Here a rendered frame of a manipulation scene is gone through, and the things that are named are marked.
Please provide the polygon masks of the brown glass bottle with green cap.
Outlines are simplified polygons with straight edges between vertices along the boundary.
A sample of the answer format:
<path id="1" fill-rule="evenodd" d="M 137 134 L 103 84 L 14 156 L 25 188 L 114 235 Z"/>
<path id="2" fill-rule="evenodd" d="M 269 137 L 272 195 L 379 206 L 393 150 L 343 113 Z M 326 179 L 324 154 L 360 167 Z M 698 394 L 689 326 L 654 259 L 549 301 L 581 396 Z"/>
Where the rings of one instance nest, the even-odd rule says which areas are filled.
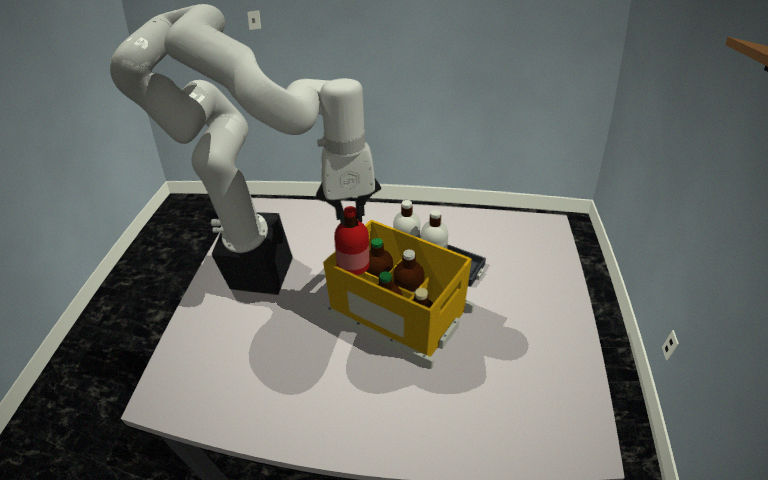
<path id="1" fill-rule="evenodd" d="M 384 250 L 382 239 L 374 238 L 371 242 L 370 265 L 366 272 L 379 278 L 381 272 L 389 272 L 393 268 L 393 259 L 390 253 Z"/>

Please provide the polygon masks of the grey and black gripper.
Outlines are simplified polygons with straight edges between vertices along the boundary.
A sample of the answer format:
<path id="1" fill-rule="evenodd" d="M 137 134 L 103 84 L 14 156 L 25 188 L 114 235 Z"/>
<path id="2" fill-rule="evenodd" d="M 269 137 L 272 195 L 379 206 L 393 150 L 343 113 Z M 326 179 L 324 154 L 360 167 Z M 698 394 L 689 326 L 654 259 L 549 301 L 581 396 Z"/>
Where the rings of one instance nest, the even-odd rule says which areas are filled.
<path id="1" fill-rule="evenodd" d="M 333 154 L 326 151 L 326 148 L 322 150 L 322 182 L 316 198 L 335 207 L 336 218 L 340 220 L 341 225 L 345 224 L 341 199 L 358 196 L 355 200 L 356 209 L 358 221 L 362 222 L 366 201 L 372 194 L 381 190 L 380 184 L 374 177 L 370 147 L 366 142 L 365 144 L 362 150 L 347 155 Z"/>

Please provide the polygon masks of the red bottle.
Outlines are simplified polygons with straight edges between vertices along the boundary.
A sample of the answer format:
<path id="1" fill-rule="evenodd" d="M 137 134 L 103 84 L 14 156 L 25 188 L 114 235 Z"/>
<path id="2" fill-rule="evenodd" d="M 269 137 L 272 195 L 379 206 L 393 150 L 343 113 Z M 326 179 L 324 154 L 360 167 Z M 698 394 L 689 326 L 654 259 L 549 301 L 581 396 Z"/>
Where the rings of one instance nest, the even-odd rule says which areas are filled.
<path id="1" fill-rule="evenodd" d="M 366 226 L 358 221 L 357 209 L 344 208 L 344 221 L 337 226 L 334 234 L 337 266 L 355 275 L 369 268 L 369 233 Z"/>

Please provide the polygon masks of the yellow crate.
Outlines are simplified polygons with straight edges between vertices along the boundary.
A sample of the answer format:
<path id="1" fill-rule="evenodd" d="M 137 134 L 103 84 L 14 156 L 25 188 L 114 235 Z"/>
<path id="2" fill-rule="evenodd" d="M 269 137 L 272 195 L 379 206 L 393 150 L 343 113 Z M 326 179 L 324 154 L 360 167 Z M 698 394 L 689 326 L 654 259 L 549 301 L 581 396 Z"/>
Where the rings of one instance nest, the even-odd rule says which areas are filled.
<path id="1" fill-rule="evenodd" d="M 369 251 L 371 241 L 380 238 L 392 256 L 392 278 L 404 251 L 415 252 L 425 274 L 419 288 L 428 291 L 433 305 L 428 308 L 412 301 L 415 293 L 399 286 L 404 297 L 376 285 L 379 278 L 372 274 L 355 275 L 336 266 L 334 252 L 323 262 L 330 307 L 431 357 L 440 338 L 465 310 L 472 259 L 374 220 L 365 226 Z"/>

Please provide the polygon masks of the dark brown bottle with green cap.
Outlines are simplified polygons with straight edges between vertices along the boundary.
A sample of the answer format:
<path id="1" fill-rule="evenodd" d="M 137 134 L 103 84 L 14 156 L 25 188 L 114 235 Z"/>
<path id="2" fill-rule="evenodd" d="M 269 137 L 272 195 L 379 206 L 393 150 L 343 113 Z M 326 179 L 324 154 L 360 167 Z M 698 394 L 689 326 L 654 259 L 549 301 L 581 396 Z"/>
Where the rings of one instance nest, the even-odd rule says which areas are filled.
<path id="1" fill-rule="evenodd" d="M 379 275 L 379 283 L 376 285 L 379 285 L 396 294 L 402 295 L 400 288 L 395 283 L 393 283 L 393 278 L 390 272 L 387 272 L 387 271 L 381 272 Z"/>

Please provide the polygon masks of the white bottle with grey label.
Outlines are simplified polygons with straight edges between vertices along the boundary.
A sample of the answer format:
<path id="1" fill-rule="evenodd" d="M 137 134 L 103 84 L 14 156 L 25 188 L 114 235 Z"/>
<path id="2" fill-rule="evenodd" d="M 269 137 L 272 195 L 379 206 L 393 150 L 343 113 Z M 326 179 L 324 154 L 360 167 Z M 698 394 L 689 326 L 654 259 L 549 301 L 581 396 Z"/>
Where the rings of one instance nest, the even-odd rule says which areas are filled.
<path id="1" fill-rule="evenodd" d="M 421 229 L 421 239 L 443 248 L 448 248 L 448 229 L 441 222 L 441 212 L 439 210 L 431 211 L 429 221 Z"/>
<path id="2" fill-rule="evenodd" d="M 420 219 L 416 213 L 412 213 L 412 202 L 405 200 L 393 221 L 393 228 L 420 238 Z"/>

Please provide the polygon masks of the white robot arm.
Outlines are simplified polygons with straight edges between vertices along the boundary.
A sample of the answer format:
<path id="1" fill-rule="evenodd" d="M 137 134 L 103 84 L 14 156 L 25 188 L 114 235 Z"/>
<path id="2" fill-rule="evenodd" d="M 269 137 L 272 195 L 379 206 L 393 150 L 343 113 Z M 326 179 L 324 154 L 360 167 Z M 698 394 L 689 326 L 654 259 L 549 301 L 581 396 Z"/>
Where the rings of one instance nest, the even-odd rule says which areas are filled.
<path id="1" fill-rule="evenodd" d="M 192 167 L 219 218 L 211 220 L 221 226 L 213 233 L 221 231 L 228 250 L 244 253 L 258 247 L 268 232 L 235 167 L 248 124 L 213 84 L 194 80 L 181 90 L 153 68 L 168 53 L 226 87 L 251 116 L 285 134 L 307 132 L 319 113 L 324 137 L 318 147 L 337 155 L 365 146 L 363 90 L 353 79 L 300 79 L 284 89 L 261 71 L 248 46 L 222 33 L 224 27 L 222 12 L 207 4 L 155 16 L 116 49 L 110 74 L 116 87 L 176 142 L 187 144 L 208 126 L 193 151 Z"/>

